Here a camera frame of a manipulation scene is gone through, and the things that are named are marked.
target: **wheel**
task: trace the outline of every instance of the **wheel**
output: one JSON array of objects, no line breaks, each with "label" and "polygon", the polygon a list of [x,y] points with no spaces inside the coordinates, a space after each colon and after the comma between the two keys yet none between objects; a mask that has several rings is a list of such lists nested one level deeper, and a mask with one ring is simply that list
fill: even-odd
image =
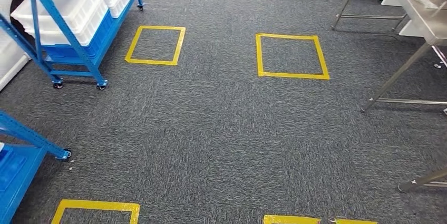
[{"label": "wheel", "polygon": [[68,152],[69,152],[69,155],[67,156],[66,159],[60,159],[60,160],[63,161],[63,162],[69,162],[69,161],[70,161],[70,157],[72,156],[71,149],[64,149],[64,150],[65,150],[65,151],[68,151]]},{"label": "wheel", "polygon": [[64,84],[62,84],[62,83],[53,83],[53,88],[60,90],[60,89],[64,88]]}]

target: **yellow tape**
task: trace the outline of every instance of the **yellow tape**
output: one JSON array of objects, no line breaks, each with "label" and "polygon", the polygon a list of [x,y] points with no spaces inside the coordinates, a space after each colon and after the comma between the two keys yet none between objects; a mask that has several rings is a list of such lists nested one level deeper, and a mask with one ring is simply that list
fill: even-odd
[{"label": "yellow tape", "polygon": [[256,58],[258,61],[258,76],[264,76],[263,48],[261,46],[261,34],[256,34]]},{"label": "yellow tape", "polygon": [[283,215],[264,215],[264,224],[318,224],[321,219],[300,217],[300,216],[283,216]]},{"label": "yellow tape", "polygon": [[337,219],[335,220],[337,224],[377,224],[376,221],[369,220],[347,220],[347,219]]},{"label": "yellow tape", "polygon": [[138,215],[140,214],[140,205],[137,203],[63,199],[57,207],[51,224],[61,222],[66,208],[131,212],[129,224],[138,224]]},{"label": "yellow tape", "polygon": [[[265,72],[263,66],[263,50],[261,44],[262,37],[270,38],[287,38],[291,40],[312,40],[314,41],[317,49],[318,60],[322,69],[322,74],[296,74],[296,73],[279,73],[279,72]],[[271,76],[271,77],[288,77],[288,78],[304,78],[304,79],[320,79],[329,80],[329,72],[327,70],[326,62],[324,60],[323,51],[318,40],[318,36],[300,36],[300,35],[282,35],[271,33],[258,33],[256,34],[256,58],[258,63],[258,76]]]},{"label": "yellow tape", "polygon": [[[174,57],[172,58],[172,61],[143,60],[143,59],[132,59],[131,58],[133,51],[135,50],[135,47],[137,46],[138,39],[140,38],[140,35],[141,35],[141,32],[143,31],[143,29],[180,31],[179,39],[177,41],[177,46],[176,46],[176,50],[174,51]],[[138,27],[137,32],[135,33],[135,36],[133,37],[133,40],[130,43],[129,50],[127,51],[127,54],[124,59],[130,63],[177,65],[177,62],[178,62],[179,56],[180,56],[181,47],[183,45],[185,32],[186,32],[186,28],[181,27],[181,26],[141,25]]]}]

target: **blue shelving cart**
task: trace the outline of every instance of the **blue shelving cart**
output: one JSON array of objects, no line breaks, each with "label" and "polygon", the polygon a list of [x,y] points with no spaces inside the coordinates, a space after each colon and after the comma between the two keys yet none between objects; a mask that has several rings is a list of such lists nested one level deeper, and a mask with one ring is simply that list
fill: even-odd
[{"label": "blue shelving cart", "polygon": [[47,153],[68,160],[71,152],[0,111],[0,134],[32,145],[6,144],[0,150],[0,223],[10,223],[26,190]]},{"label": "blue shelving cart", "polygon": [[[113,20],[108,23],[109,28],[105,33],[105,36],[102,37],[100,45],[96,48],[96,56],[89,57],[89,54],[86,51],[85,47],[82,47],[78,42],[73,32],[68,27],[67,23],[62,18],[59,11],[56,9],[52,0],[40,0],[42,5],[54,19],[58,27],[61,29],[63,34],[66,36],[68,42],[70,43],[74,53],[77,55],[76,57],[51,57],[42,54],[42,46],[40,42],[39,35],[39,24],[38,24],[38,14],[36,7],[36,0],[31,0],[32,6],[32,15],[34,22],[34,32],[35,32],[35,45],[30,44],[17,29],[7,21],[4,16],[0,15],[0,25],[1,27],[19,44],[19,46],[32,58],[32,60],[38,64],[38,66],[50,77],[53,87],[56,89],[61,89],[63,87],[63,75],[70,76],[84,76],[84,77],[93,77],[96,80],[96,87],[99,90],[104,90],[107,86],[107,80],[103,78],[101,73],[99,72],[99,65],[104,58],[105,53],[110,47],[113,39],[118,32],[118,29],[121,27],[127,13],[134,0],[130,0],[125,7],[124,11],[118,18],[113,18]],[[140,10],[143,10],[144,3],[142,0],[138,0],[137,7]],[[87,71],[69,71],[69,70],[56,70],[53,67],[53,64],[75,64],[75,65],[83,65],[87,68]]]}]

